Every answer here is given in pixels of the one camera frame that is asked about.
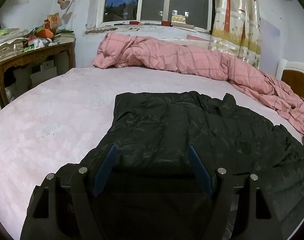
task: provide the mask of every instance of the wall lamp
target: wall lamp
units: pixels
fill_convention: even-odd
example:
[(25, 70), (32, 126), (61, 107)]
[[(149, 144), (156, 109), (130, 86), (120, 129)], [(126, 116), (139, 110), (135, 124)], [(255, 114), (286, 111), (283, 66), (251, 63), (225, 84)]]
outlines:
[(58, 0), (61, 10), (64, 10), (70, 4), (69, 0)]

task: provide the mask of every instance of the blue gripper pad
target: blue gripper pad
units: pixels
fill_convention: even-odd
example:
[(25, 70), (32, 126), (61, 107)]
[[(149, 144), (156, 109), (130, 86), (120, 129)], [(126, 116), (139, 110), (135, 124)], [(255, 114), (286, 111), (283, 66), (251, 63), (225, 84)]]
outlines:
[(204, 167), (199, 155), (196, 153), (193, 146), (190, 146), (188, 149), (188, 159), (202, 192), (209, 196), (212, 196), (213, 190), (211, 176), (209, 175), (207, 169)]
[(105, 156), (100, 168), (95, 174), (94, 187), (92, 190), (92, 194), (94, 197), (102, 193), (104, 186), (108, 181), (114, 163), (116, 161), (116, 155), (117, 155), (116, 147), (112, 145), (109, 152)]

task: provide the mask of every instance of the curtain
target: curtain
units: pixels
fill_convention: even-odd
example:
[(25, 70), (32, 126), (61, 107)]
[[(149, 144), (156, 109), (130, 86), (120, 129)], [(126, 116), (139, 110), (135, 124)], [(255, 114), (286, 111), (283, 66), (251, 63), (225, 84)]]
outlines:
[(210, 50), (233, 54), (259, 68), (261, 54), (258, 0), (215, 0)]

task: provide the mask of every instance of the window sill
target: window sill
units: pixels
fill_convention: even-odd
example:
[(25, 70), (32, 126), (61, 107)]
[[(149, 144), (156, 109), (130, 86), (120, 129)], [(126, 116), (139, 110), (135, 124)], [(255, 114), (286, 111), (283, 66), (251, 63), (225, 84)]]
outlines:
[(98, 28), (88, 29), (84, 32), (84, 35), (93, 35), (93, 34), (102, 34), (102, 33), (114, 33), (114, 32), (137, 32), (139, 30), (146, 31), (146, 32), (159, 32), (161, 30), (169, 31), (169, 28), (175, 29), (182, 29), (185, 31), (189, 31), (192, 33), (202, 33), (206, 35), (210, 35), (210, 32), (204, 29), (188, 29), (183, 27), (177, 26), (162, 26), (162, 25), (110, 25), (110, 26), (102, 26)]

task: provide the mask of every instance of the plastic bag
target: plastic bag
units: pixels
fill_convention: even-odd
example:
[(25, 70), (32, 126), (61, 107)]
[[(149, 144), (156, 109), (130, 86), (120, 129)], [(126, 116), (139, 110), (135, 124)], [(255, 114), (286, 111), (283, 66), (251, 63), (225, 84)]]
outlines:
[(16, 84), (13, 83), (12, 85), (5, 88), (6, 97), (8, 98), (9, 102), (12, 102), (16, 98), (19, 97), (19, 92), (16, 87)]
[(41, 39), (34, 39), (33, 44), (34, 44), (34, 48), (36, 49), (45, 47)]
[(0, 30), (0, 36), (4, 35), (4, 34), (8, 34), (9, 30), (4, 29), (4, 30)]

